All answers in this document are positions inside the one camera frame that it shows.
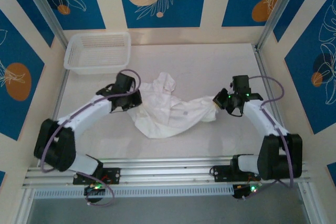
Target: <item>table surface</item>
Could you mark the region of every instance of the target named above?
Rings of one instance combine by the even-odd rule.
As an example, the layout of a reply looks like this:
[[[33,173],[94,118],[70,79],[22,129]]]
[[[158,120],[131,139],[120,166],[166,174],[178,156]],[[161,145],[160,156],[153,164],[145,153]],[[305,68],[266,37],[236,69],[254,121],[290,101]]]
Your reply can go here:
[[[160,72],[176,81],[174,96],[189,101],[216,95],[228,88],[232,76],[260,75],[251,44],[132,46],[128,68],[143,82]],[[59,117],[87,103],[102,87],[114,83],[115,74],[77,75],[70,72]],[[253,92],[267,99],[261,79],[250,81]],[[87,129],[76,142],[77,151],[96,158],[176,158],[258,154],[262,139],[245,116],[220,111],[217,120],[199,123],[177,136],[148,139],[127,113],[109,114]]]

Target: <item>white robotic arm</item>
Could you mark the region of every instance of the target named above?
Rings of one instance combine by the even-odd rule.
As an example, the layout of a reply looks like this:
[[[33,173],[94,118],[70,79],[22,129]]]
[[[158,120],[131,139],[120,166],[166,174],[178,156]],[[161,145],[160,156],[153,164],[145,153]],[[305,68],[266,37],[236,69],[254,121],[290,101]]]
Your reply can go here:
[[[230,91],[222,89],[214,98],[214,102],[230,115],[246,115],[263,141],[259,155],[235,155],[230,167],[225,169],[226,174],[223,175],[227,180],[222,182],[244,181],[249,173],[259,175],[265,180],[289,178],[290,167],[287,153],[284,155],[285,149],[289,150],[293,176],[301,176],[301,137],[290,134],[282,127],[263,105],[262,97],[257,93],[251,93],[248,76],[234,76]],[[240,115],[233,114],[235,109],[239,109]]]
[[[77,153],[76,142],[88,127],[117,107],[126,111],[140,105],[140,91],[131,92],[132,88],[135,88],[135,79],[119,73],[114,84],[99,90],[90,102],[75,112],[56,121],[45,120],[40,128],[34,156],[42,158],[45,154],[45,162],[61,172],[69,169],[100,178],[102,163],[91,156]],[[49,141],[52,141],[51,145],[46,148]]]

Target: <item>white plastic basket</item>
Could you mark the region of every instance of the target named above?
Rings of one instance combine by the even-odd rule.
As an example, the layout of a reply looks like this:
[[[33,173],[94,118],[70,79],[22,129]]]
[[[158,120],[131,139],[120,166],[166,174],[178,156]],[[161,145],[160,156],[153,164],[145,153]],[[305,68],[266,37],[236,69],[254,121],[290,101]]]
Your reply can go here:
[[[77,74],[116,73],[131,56],[129,33],[85,33],[73,35],[64,58],[64,67]]]

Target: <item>purple cable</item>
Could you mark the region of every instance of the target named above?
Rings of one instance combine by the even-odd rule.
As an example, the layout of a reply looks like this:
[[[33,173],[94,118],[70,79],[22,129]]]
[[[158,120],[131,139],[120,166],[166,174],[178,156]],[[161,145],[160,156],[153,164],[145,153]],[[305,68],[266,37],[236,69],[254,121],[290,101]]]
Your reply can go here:
[[[97,99],[97,100],[95,100],[95,101],[93,101],[93,102],[91,102],[91,103],[88,103],[88,104],[85,105],[83,108],[79,109],[77,112],[75,112],[74,114],[72,114],[72,115],[70,116],[69,119],[65,120],[62,124],[60,124],[60,125],[58,126],[58,128],[54,131],[54,133],[51,135],[51,137],[50,137],[48,143],[46,144],[46,147],[44,148],[44,151],[43,151],[43,153],[42,153],[42,157],[41,157],[41,171],[42,171],[43,173],[48,173],[48,172],[51,172],[52,170],[54,170],[54,168],[52,168],[52,169],[44,169],[44,164],[45,164],[45,159],[46,159],[46,156],[47,156],[47,152],[48,152],[48,149],[50,148],[51,143],[53,142],[54,138],[55,138],[56,135],[58,134],[58,132],[59,132],[59,131],[60,131],[60,130],[61,130],[61,129],[68,123],[68,122],[70,122],[73,118],[75,118],[76,116],[78,116],[78,115],[79,115],[80,113],[82,113],[84,110],[86,110],[87,108],[93,106],[94,104],[96,104],[96,103],[98,103],[98,102],[101,102],[101,101],[106,100],[106,99],[109,99],[109,98],[114,98],[114,97],[126,97],[126,96],[128,96],[128,95],[132,95],[132,94],[136,93],[136,92],[139,90],[139,87],[140,87],[140,85],[141,85],[141,78],[140,78],[139,74],[138,74],[137,72],[135,72],[134,70],[132,70],[132,69],[123,69],[123,70],[121,70],[119,73],[122,73],[122,72],[125,72],[125,71],[132,72],[132,73],[134,73],[134,74],[137,76],[137,78],[139,79],[139,84],[138,84],[138,86],[137,86],[132,92],[129,92],[129,93],[126,93],[126,94],[112,94],[112,95],[109,95],[109,96],[107,96],[107,97],[99,98],[99,99]],[[106,207],[106,206],[111,205],[111,204],[114,202],[114,193],[113,193],[113,190],[112,190],[106,183],[104,183],[103,181],[101,181],[101,180],[99,180],[99,179],[97,179],[97,178],[94,178],[94,177],[91,176],[91,175],[85,174],[85,173],[80,173],[80,172],[78,172],[78,174],[80,174],[80,175],[82,175],[82,176],[85,176],[85,177],[87,177],[87,178],[90,178],[90,179],[94,179],[95,181],[97,181],[97,182],[101,183],[102,185],[104,185],[104,187],[106,187],[107,189],[109,189],[110,192],[112,193],[113,199],[112,199],[110,202],[108,202],[108,203],[106,203],[106,204],[104,204],[104,205],[97,205],[97,204],[92,204],[92,203],[90,203],[90,202],[88,201],[88,196],[87,196],[87,197],[86,197],[86,200],[87,200],[87,202],[88,202],[90,205]]]
[[[272,81],[276,82],[280,86],[280,88],[281,88],[281,96],[279,96],[277,98],[274,98],[274,99],[269,99],[269,100],[263,102],[260,107],[264,106],[268,102],[276,102],[276,101],[278,101],[278,100],[280,100],[281,98],[284,97],[284,95],[285,95],[285,89],[284,89],[284,87],[282,86],[282,84],[278,80],[276,80],[276,79],[274,79],[272,77],[269,77],[269,76],[253,76],[253,77],[250,77],[250,79],[255,79],[255,78],[265,78],[265,79],[272,80]],[[265,109],[261,108],[261,110],[264,113],[264,115],[267,117],[267,119],[271,122],[271,124],[273,125],[273,127],[275,127],[276,123],[270,117],[270,115],[265,111]],[[293,185],[294,185],[294,174],[293,174],[293,166],[292,166],[292,161],[291,161],[290,154],[289,154],[288,145],[286,143],[285,137],[282,134],[281,130],[279,128],[276,128],[276,130],[279,133],[280,138],[281,138],[282,143],[283,143],[284,148],[285,148],[286,157],[287,157],[287,163],[288,163],[288,168],[289,168],[289,178],[290,178],[289,187],[292,188]]]

